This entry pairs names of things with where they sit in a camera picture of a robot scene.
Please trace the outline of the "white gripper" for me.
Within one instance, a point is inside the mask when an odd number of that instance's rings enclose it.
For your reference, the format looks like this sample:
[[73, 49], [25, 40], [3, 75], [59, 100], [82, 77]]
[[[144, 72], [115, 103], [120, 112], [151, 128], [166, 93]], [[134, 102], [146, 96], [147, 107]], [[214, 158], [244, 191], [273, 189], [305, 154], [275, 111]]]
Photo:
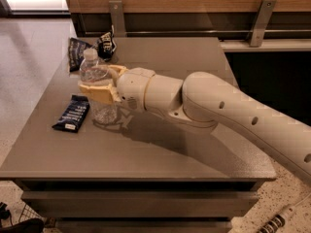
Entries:
[[145, 91], [156, 72], [144, 68], [127, 70], [122, 65], [109, 65], [108, 68], [113, 80], [117, 82], [117, 87], [112, 84], [95, 86], [80, 83], [81, 93], [102, 104], [113, 105], [121, 102], [128, 110], [144, 112]]

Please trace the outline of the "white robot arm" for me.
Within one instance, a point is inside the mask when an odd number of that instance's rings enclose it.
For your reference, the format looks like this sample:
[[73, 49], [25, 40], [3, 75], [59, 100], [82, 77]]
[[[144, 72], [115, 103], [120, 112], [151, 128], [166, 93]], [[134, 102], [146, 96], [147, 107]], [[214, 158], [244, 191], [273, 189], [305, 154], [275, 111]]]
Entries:
[[80, 69], [80, 91], [106, 105], [148, 112], [189, 130], [234, 130], [305, 182], [311, 180], [308, 125], [206, 72], [175, 79], [144, 68], [92, 65]]

